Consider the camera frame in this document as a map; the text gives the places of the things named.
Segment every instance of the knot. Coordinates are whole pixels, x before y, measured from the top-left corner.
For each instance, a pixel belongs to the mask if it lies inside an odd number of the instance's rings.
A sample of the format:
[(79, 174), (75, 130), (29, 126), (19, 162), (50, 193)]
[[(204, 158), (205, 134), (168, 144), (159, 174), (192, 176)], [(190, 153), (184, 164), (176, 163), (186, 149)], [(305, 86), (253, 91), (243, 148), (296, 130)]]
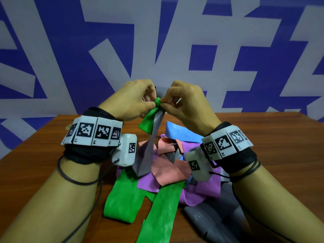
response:
[(160, 107), (161, 105), (160, 99), (161, 99), (160, 97), (157, 97), (156, 100), (154, 101), (156, 107)]

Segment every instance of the black cord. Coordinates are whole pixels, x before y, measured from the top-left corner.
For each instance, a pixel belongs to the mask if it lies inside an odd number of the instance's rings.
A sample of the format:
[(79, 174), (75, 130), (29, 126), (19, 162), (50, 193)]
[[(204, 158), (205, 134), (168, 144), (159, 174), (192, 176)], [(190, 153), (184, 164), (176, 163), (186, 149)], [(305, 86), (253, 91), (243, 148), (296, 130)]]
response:
[[(233, 176), (233, 177), (229, 177), (229, 176), (224, 176), (222, 174), (219, 173), (215, 173), (215, 172), (209, 172), (210, 174), (215, 174), (215, 175), (219, 175), (221, 177), (225, 177), (225, 178), (229, 178), (231, 182), (238, 182), (239, 180), (241, 180), (242, 178), (252, 174), (253, 172), (255, 172), (257, 169), (259, 169), (259, 167), (261, 166), (261, 163), (259, 161), (255, 161), (253, 163), (253, 165), (249, 168), (249, 170), (247, 172), (245, 172), (243, 175), (238, 175), (238, 176)], [(260, 220), (258, 220), (257, 218), (255, 218), (254, 216), (252, 216), (252, 214), (249, 212), (249, 210), (245, 207), (245, 205), (240, 201), (240, 199), (237, 197), (235, 191), (234, 191), (234, 186), (232, 185), (232, 190), (233, 190), (233, 194), (236, 198), (236, 200), (238, 201), (238, 203), (240, 204), (241, 208), (250, 216), (252, 217), (254, 220), (256, 220), (257, 222), (259, 222), (261, 225), (263, 225), (265, 228), (269, 229), (270, 231), (272, 231), (273, 233), (277, 234), (278, 236), (284, 238), (285, 240), (291, 242), (291, 243), (297, 243), (296, 241), (293, 241), (292, 239), (285, 237), (284, 235), (282, 235), (281, 233), (275, 231), (274, 229), (270, 228), (269, 226), (265, 225), (263, 222), (261, 222)]]
[(77, 185), (81, 185), (81, 186), (89, 186), (89, 185), (93, 185), (95, 183), (97, 183), (98, 181), (100, 181), (100, 189), (99, 189), (99, 194), (97, 196), (97, 199), (95, 201), (95, 203), (93, 204), (93, 207), (91, 208), (90, 212), (88, 213), (88, 215), (83, 219), (83, 221), (79, 224), (78, 227), (75, 228), (75, 230), (72, 231), (72, 233), (69, 234), (68, 237), (66, 237), (62, 243), (66, 243), (68, 242), (72, 236), (75, 235), (75, 233), (83, 226), (83, 224), (89, 219), (89, 217), (91, 216), (91, 214), (93, 213), (95, 207), (97, 206), (98, 202), (99, 202), (99, 199), (100, 199), (100, 196), (101, 196), (101, 193), (102, 193), (102, 178), (104, 177), (104, 175), (106, 175), (106, 173), (114, 166), (114, 163), (117, 163), (119, 161), (119, 159), (115, 160), (113, 162), (112, 165), (110, 165), (107, 170), (105, 170), (105, 172), (95, 181), (92, 181), (92, 182), (78, 182), (78, 181), (75, 181), (73, 180), (72, 178), (68, 177), (61, 169), (61, 160), (62, 160), (63, 156), (60, 157), (58, 160), (57, 160), (57, 170), (59, 171), (60, 175), (67, 181), (71, 182), (71, 183), (74, 183), (74, 184), (77, 184)]

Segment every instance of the wooden table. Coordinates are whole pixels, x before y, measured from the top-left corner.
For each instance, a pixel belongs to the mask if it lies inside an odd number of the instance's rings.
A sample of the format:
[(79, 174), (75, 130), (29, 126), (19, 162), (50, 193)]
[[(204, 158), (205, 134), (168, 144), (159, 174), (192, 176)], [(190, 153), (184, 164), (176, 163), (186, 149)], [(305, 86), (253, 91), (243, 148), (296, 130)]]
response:
[[(324, 125), (295, 112), (220, 113), (221, 121), (237, 125), (253, 142), (261, 163), (281, 184), (324, 221)], [(60, 145), (77, 116), (60, 115), (24, 141), (0, 161), (0, 235), (23, 206), (42, 186), (62, 155)], [(182, 125), (166, 114), (166, 121)], [(138, 141), (149, 135), (137, 126), (140, 119), (126, 122), (123, 133), (134, 133)], [(145, 198), (134, 223), (127, 225), (102, 217), (103, 206), (111, 191), (116, 169), (107, 174), (99, 205), (92, 214), (83, 242), (134, 243), (152, 203)], [(170, 242), (202, 241), (178, 208)]]

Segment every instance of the person's right arm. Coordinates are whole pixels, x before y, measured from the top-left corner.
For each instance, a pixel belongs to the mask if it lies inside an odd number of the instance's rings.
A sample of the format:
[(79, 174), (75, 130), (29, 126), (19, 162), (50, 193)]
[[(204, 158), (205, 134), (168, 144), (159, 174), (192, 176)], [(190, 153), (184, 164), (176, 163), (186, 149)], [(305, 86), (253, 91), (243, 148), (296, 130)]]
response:
[[(169, 114), (199, 135), (208, 135), (221, 123), (197, 85), (175, 81), (160, 102)], [(248, 169), (230, 176), (243, 174)], [(271, 229), (297, 243), (324, 242), (324, 224), (263, 166), (233, 183), (233, 187), (251, 215)], [(246, 211), (244, 214), (253, 235), (261, 242), (289, 242), (265, 228)]]

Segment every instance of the person's left arm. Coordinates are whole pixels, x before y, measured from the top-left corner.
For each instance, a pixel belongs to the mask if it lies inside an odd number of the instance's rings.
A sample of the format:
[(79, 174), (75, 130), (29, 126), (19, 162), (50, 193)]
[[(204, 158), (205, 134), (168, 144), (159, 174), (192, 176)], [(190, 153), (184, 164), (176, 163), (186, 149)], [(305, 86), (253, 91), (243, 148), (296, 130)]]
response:
[[(151, 80), (126, 83), (99, 107), (120, 121), (144, 116), (155, 107)], [(98, 179), (99, 164), (81, 165), (63, 158), (63, 172), (79, 182)], [(2, 235), (0, 243), (62, 242), (90, 212), (97, 185), (80, 186), (65, 180), (55, 170)], [(81, 242), (89, 220), (69, 240)]]

